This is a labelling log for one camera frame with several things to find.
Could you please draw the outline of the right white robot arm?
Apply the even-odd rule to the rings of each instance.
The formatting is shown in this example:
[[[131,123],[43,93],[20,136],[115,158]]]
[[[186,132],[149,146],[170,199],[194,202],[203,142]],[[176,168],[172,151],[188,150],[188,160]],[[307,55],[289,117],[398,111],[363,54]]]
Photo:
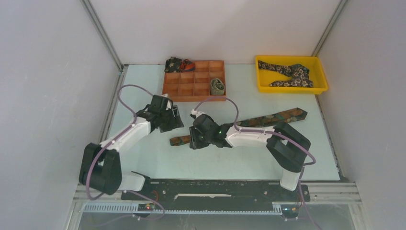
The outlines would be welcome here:
[[[209,145],[218,148],[264,147],[282,167],[279,196],[293,199],[298,193],[298,183],[305,166],[305,159],[315,158],[310,154],[311,142],[286,122],[277,122],[269,127],[242,127],[234,123],[218,125],[209,115],[192,111],[194,121],[189,128],[190,148],[202,149]]]

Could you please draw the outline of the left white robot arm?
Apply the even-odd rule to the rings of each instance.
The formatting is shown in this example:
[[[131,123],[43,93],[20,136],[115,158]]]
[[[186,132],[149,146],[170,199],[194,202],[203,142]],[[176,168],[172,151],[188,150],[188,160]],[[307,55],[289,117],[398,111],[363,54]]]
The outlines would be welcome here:
[[[146,176],[122,170],[124,155],[154,130],[164,133],[184,125],[177,105],[167,94],[153,95],[151,102],[135,115],[135,119],[116,136],[85,147],[79,172],[80,184],[107,195],[119,190],[132,190],[142,200],[151,195],[151,186],[145,183]]]

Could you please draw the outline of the green orange patterned tie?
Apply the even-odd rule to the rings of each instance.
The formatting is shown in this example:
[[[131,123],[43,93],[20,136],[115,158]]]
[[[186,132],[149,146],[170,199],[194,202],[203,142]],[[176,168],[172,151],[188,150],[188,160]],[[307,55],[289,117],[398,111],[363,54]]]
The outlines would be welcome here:
[[[308,112],[301,108],[293,108],[290,110],[281,111],[271,115],[259,116],[246,120],[237,121],[237,125],[241,127],[270,127],[278,122],[292,123],[305,120]],[[169,139],[169,144],[173,147],[189,144],[191,136],[179,136]]]

